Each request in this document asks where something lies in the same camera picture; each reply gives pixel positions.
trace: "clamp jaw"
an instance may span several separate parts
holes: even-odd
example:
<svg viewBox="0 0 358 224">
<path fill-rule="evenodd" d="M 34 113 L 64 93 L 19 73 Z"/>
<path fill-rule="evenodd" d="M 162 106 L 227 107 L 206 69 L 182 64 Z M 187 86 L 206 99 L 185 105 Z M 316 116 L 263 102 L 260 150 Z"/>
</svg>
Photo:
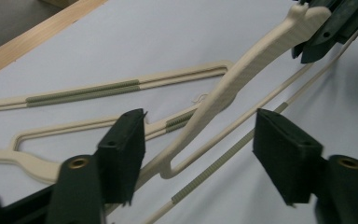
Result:
<svg viewBox="0 0 358 224">
<path fill-rule="evenodd" d="M 338 42 L 345 44 L 358 30 L 358 0 L 308 0 L 309 7 L 327 7 L 332 12 L 330 18 L 312 36 L 312 38 L 295 46 L 292 57 L 297 58 L 301 52 L 302 63 L 314 63 Z"/>
<path fill-rule="evenodd" d="M 288 205 L 318 197 L 319 224 L 358 224 L 358 160 L 323 147 L 284 116 L 259 109 L 254 154 Z"/>
</svg>

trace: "plastic molded part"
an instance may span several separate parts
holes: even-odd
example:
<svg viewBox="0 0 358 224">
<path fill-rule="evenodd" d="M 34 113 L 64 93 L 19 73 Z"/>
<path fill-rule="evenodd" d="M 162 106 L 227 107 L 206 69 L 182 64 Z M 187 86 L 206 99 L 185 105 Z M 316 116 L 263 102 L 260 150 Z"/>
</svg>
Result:
<svg viewBox="0 0 358 224">
<path fill-rule="evenodd" d="M 329 16 L 330 11 L 325 7 L 308 9 L 305 5 L 292 6 L 286 19 L 260 39 L 228 70 L 179 137 L 142 169 L 138 188 L 156 174 L 163 178 L 177 175 L 181 169 L 172 169 L 171 160 L 202 131 L 226 102 L 277 57 L 295 45 L 307 41 Z M 185 167 L 193 161 L 192 158 L 187 160 Z"/>
<path fill-rule="evenodd" d="M 187 69 L 175 70 L 166 73 L 159 73 L 151 76 L 138 77 L 138 79 L 141 79 L 143 81 L 144 83 L 143 88 L 147 89 L 147 88 L 157 87 L 158 85 L 168 85 L 171 83 L 179 83 L 183 81 L 196 80 L 199 78 L 213 77 L 219 75 L 222 76 L 230 68 L 231 65 L 232 63 L 229 61 L 206 63 L 204 65 L 194 66 Z M 107 84 L 107 85 L 110 85 L 110 87 L 123 86 L 121 84 L 119 85 Z M 101 87 L 101 86 L 92 87 L 92 88 L 97 88 L 98 90 L 101 89 L 105 90 L 105 87 Z M 35 97 L 40 97 L 40 99 L 35 98 L 36 100 L 34 100 L 34 103 L 38 101 L 49 102 L 54 99 L 65 99 L 64 97 L 68 95 L 73 95 L 73 93 L 85 92 L 84 89 L 83 90 L 76 89 L 71 91 L 72 93 L 55 92 L 48 95 L 35 96 Z M 166 119 L 159 120 L 152 124 L 148 124 L 146 122 L 145 139 L 149 140 L 151 138 L 155 138 L 165 133 L 173 132 L 177 129 L 184 127 L 199 106 L 200 104 L 193 105 L 172 116 L 169 116 Z M 80 132 L 90 129 L 109 127 L 112 126 L 117 119 L 118 116 L 112 116 L 112 117 L 101 118 L 101 119 L 90 119 L 90 120 L 72 122 L 63 125 L 55 125 L 55 126 L 50 126 L 40 129 L 33 129 L 22 133 L 18 133 L 12 138 L 10 145 L 6 150 L 0 150 L 0 163 L 17 164 L 28 175 L 32 176 L 33 178 L 49 184 L 54 183 L 58 176 L 60 164 L 52 161 L 44 161 L 32 154 L 18 151 L 20 143 L 27 139 L 34 139 L 39 137 L 51 136 L 55 134 Z"/>
</svg>

